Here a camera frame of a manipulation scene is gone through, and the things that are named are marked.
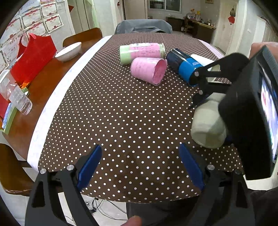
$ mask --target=person's leg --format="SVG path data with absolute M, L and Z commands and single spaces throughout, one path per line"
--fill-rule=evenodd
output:
M 142 218 L 142 226 L 165 225 L 173 219 L 187 216 L 194 207 L 197 197 L 152 204 L 126 203 L 128 219 L 132 216 Z
M 278 222 L 278 187 L 268 191 L 251 190 L 256 226 L 272 226 Z

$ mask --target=window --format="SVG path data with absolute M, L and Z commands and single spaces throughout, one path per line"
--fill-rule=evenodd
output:
M 150 9 L 181 11 L 181 0 L 150 0 Z

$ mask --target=hand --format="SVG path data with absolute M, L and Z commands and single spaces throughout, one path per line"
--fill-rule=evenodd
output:
M 142 219 L 139 216 L 133 216 L 122 226 L 142 226 Z
M 270 52 L 278 62 L 278 42 L 253 43 L 251 46 L 249 59 L 252 58 L 264 45 L 267 46 L 267 48 L 270 50 Z

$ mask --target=blue roller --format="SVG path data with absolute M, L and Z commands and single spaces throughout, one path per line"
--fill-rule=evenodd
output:
M 189 150 L 184 144 L 180 145 L 179 153 L 182 163 L 186 168 L 192 183 L 202 191 L 205 187 L 205 184 L 203 181 L 203 172 L 199 165 L 194 160 L 193 156 L 190 154 Z
M 189 86 L 197 85 L 194 72 L 197 68 L 202 67 L 198 61 L 177 48 L 172 49 L 166 59 L 172 70 L 178 73 Z
M 98 163 L 100 162 L 101 154 L 101 147 L 97 145 L 83 167 L 80 169 L 78 174 L 78 182 L 76 185 L 79 191 L 89 184 L 90 179 L 92 178 L 92 175 L 94 174 Z

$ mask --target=polka dot tablecloth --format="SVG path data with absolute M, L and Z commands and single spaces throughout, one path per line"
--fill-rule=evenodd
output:
M 179 48 L 212 60 L 217 57 L 197 39 L 174 34 L 114 35 L 73 81 L 55 113 L 39 161 L 50 171 L 75 164 L 99 144 L 103 154 L 82 194 L 101 199 L 151 203 L 200 194 L 178 154 L 184 142 L 208 164 L 241 168 L 236 148 L 206 149 L 190 136 L 194 110 L 188 87 L 167 68 L 159 86 L 133 78 L 121 66 L 119 46 L 164 43 L 166 53 Z
M 215 81 L 221 82 L 221 83 L 232 84 L 227 78 L 216 78 Z

